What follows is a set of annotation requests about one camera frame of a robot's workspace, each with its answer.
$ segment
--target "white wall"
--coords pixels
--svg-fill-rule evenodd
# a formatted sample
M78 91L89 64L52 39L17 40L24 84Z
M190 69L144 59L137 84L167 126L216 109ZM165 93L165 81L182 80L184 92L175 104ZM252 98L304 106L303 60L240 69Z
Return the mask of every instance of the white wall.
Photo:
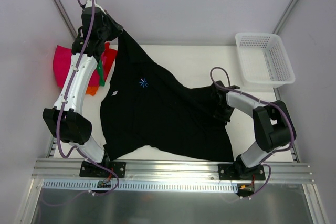
M0 5L0 222L12 224L35 160L49 145L42 111L58 93L54 50L72 39L51 0Z
M272 32L290 0L97 0L141 44L233 45L242 31ZM76 0L62 0L81 25Z
M336 222L336 0L300 0L280 34L296 82L280 89L299 152L315 173L330 222Z

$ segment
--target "black cloth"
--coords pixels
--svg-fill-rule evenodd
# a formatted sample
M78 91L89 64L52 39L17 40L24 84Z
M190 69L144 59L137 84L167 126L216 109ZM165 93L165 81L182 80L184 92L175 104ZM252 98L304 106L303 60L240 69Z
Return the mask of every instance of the black cloth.
M212 161L233 161L224 123L213 117L211 87L189 89L126 32L119 36L100 118L111 160L144 145Z

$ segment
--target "blue star pattern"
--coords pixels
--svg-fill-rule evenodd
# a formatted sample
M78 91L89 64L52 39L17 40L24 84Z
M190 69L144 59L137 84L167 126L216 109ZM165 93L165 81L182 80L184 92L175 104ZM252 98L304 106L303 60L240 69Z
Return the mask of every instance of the blue star pattern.
M140 79L140 80L141 80L141 81L139 81L140 86L143 87L143 88L147 88L148 87L148 83L147 83L146 79L143 78L143 79Z

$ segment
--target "white plastic basket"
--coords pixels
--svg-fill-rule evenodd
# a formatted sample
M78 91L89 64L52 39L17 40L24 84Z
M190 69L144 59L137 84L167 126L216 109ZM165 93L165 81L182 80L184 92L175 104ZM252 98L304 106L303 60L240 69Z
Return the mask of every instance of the white plastic basket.
M295 81L288 55L278 35L238 33L236 43L244 88L247 90L269 91Z

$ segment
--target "white tabletop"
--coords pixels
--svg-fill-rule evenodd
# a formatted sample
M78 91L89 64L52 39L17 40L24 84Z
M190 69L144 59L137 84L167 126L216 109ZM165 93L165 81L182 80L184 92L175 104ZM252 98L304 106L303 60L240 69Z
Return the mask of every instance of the white tabletop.
M211 85L209 77L213 67L220 66L227 70L231 84L238 85L244 90L240 78L240 71L237 59L236 47L222 46L142 46L147 54L159 65L170 71L177 80L188 88L198 88ZM99 87L95 96L86 95L83 104L83 116L92 123L92 136L97 143L103 147L106 143L100 123L100 103L110 89L110 79L114 66L108 76L106 85ZM226 76L220 70L214 71L215 80L222 80L227 84ZM273 90L263 93L251 93L254 96L266 101L274 101ZM233 148L234 157L238 156L255 141L253 120L248 115L235 109L231 122L226 126L227 133ZM61 143L64 153L70 149L68 144ZM60 157L56 149L54 157ZM74 151L70 158L81 158ZM186 156L179 156L163 152L157 148L144 146L132 153L123 155L119 159L152 159L152 160L199 160ZM276 153L269 158L269 161L292 162L291 152Z

